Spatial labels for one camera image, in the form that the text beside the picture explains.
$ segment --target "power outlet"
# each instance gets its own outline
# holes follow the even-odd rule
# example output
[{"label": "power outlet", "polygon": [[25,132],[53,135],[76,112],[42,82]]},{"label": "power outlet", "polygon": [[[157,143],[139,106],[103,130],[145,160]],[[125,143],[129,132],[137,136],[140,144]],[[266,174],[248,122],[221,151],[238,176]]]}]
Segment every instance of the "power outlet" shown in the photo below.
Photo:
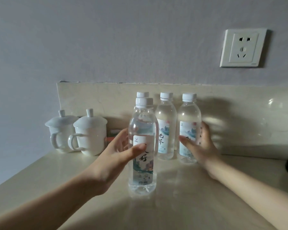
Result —
[{"label": "power outlet", "polygon": [[220,67],[257,67],[267,29],[226,30]]}]

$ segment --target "beige marble backsplash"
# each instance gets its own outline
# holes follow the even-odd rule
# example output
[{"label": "beige marble backsplash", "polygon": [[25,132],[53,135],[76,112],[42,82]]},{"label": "beige marble backsplash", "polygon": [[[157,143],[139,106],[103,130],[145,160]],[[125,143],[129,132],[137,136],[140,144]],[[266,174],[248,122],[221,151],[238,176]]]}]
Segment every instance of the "beige marble backsplash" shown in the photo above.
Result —
[{"label": "beige marble backsplash", "polygon": [[128,126],[137,91],[149,91],[154,104],[160,92],[197,93],[202,118],[225,154],[285,159],[288,155],[288,87],[72,83],[57,84],[61,109],[83,116],[87,108],[108,120],[108,129]]}]

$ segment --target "forearm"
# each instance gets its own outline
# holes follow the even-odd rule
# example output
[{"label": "forearm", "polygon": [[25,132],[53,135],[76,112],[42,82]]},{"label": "forearm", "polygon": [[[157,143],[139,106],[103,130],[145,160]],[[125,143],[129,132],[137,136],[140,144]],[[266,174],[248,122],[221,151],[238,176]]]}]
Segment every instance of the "forearm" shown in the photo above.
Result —
[{"label": "forearm", "polygon": [[220,162],[212,174],[279,230],[288,230],[288,194]]},{"label": "forearm", "polygon": [[54,191],[0,216],[0,230],[57,229],[92,197],[78,176]]}]

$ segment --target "mug handle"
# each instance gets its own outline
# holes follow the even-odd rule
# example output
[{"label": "mug handle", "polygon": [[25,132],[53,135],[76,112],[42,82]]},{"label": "mug handle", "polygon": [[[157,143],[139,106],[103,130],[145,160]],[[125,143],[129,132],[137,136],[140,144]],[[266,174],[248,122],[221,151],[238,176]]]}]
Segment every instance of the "mug handle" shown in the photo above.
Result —
[{"label": "mug handle", "polygon": [[58,146],[57,142],[56,142],[56,136],[57,136],[58,132],[56,133],[52,133],[50,136],[50,142],[51,145],[55,148],[55,149],[59,149],[60,147]]},{"label": "mug handle", "polygon": [[74,140],[74,138],[75,138],[76,136],[84,136],[84,135],[81,134],[81,133],[74,133],[74,134],[70,135],[69,138],[68,138],[68,146],[69,146],[72,150],[74,150],[74,151],[82,151],[82,150],[85,150],[85,148],[83,148],[83,147],[75,148],[75,147],[72,145],[72,141]]}]

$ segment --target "clear plastic bottle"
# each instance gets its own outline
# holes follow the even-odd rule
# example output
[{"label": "clear plastic bottle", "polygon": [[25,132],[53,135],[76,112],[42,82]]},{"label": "clear plastic bottle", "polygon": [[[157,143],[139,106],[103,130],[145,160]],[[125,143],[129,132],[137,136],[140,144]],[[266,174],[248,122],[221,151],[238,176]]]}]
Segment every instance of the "clear plastic bottle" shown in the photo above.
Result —
[{"label": "clear plastic bottle", "polygon": [[149,97],[149,92],[137,92],[137,97]]},{"label": "clear plastic bottle", "polygon": [[158,152],[159,126],[154,112],[148,108],[152,98],[136,98],[136,111],[129,123],[129,148],[146,143],[146,151],[129,162],[129,189],[137,195],[147,195],[154,191],[157,170],[154,158]]},{"label": "clear plastic bottle", "polygon": [[158,158],[170,160],[174,155],[177,111],[172,103],[173,93],[160,93],[161,104],[155,111],[159,124]]},{"label": "clear plastic bottle", "polygon": [[[201,113],[196,102],[196,94],[184,93],[183,104],[177,113],[177,131],[197,144],[200,142]],[[196,163],[192,153],[178,141],[177,158],[180,162],[190,164]]]}]

